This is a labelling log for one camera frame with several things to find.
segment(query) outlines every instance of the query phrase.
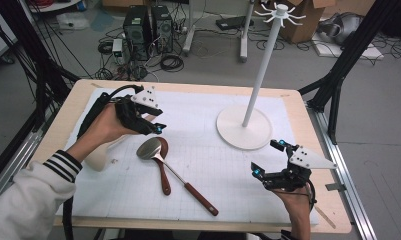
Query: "concrete floor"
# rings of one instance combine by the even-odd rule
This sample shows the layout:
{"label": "concrete floor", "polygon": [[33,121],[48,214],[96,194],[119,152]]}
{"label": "concrete floor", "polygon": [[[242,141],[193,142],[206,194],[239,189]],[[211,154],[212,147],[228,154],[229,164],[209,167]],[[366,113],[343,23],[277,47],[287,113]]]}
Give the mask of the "concrete floor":
{"label": "concrete floor", "polygon": [[[87,29],[63,31],[60,37],[92,74],[100,67],[98,40],[106,32],[121,27],[123,19],[120,13],[99,8],[89,9],[84,15],[90,22]],[[215,19],[209,16],[196,25],[218,30]],[[267,28],[261,20],[255,19],[252,30]],[[197,32],[192,51],[188,57],[183,57],[182,71],[158,71],[155,72],[157,78],[148,75],[144,80],[252,87],[264,51],[250,40],[248,61],[241,63],[239,36],[239,33],[229,36]],[[258,35],[251,35],[251,38],[266,39]],[[76,75],[86,76],[57,37],[53,37],[53,41],[64,67]],[[325,76],[336,61],[318,57],[313,47],[303,51],[284,41],[278,41],[278,46],[283,49],[273,52],[262,84],[265,88],[300,89]],[[390,46],[379,49],[382,53],[391,51]],[[304,100],[311,99],[313,94],[306,94]],[[20,66],[0,63],[0,154],[34,108]],[[401,239],[401,57],[386,54],[375,65],[359,60],[351,70],[341,93],[337,141],[377,238]],[[76,239],[92,238],[96,231],[78,229]],[[195,232],[178,234],[182,234],[179,239],[196,238]],[[348,235],[313,235],[313,239],[359,238],[355,230]],[[61,228],[54,228],[49,239],[63,239]]]}

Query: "metal spoon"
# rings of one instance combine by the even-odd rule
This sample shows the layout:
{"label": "metal spoon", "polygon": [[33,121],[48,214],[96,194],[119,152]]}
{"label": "metal spoon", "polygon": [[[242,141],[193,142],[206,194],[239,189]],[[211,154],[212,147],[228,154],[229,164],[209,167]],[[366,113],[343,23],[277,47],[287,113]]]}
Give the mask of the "metal spoon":
{"label": "metal spoon", "polygon": [[[219,211],[218,209],[216,209],[209,201],[206,200],[206,198],[203,197],[203,195],[201,195],[190,183],[185,182],[181,176],[179,176],[166,162],[165,160],[158,155],[157,153],[160,151],[161,148],[165,148],[168,149],[168,142],[162,138],[162,137],[154,137],[154,138],[150,138],[149,140],[147,140],[146,142],[144,142],[140,148],[137,151],[137,155],[140,158],[146,159],[147,157],[150,158],[150,156],[154,156],[155,158],[159,159],[160,161],[163,162],[163,164],[166,165],[166,167],[169,168],[169,170],[171,170],[175,176],[177,176],[179,178],[179,180],[181,180],[181,182],[184,184],[185,189],[187,189],[191,195],[193,195],[213,216],[218,215]],[[138,154],[140,149],[143,149],[142,153],[145,154]]]}
{"label": "metal spoon", "polygon": [[153,159],[160,169],[160,178],[162,180],[162,190],[165,195],[171,194],[171,185],[166,177],[165,168],[163,167],[163,159],[168,154],[168,148],[162,147],[160,141],[147,140],[137,150],[137,156],[144,160]]}

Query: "person's arm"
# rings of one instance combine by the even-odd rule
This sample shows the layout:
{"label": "person's arm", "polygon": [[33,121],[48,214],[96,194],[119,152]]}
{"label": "person's arm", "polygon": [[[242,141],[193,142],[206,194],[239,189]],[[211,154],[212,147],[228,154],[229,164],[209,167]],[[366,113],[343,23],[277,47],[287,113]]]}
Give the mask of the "person's arm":
{"label": "person's arm", "polygon": [[298,240],[310,239],[310,202],[306,187],[291,193],[282,190],[273,191],[283,202],[290,216],[291,236]]}
{"label": "person's arm", "polygon": [[43,164],[32,162],[0,196],[0,239],[46,239],[59,206],[75,192],[74,180],[85,157],[103,143],[136,132],[124,128],[108,104],[66,152]]}

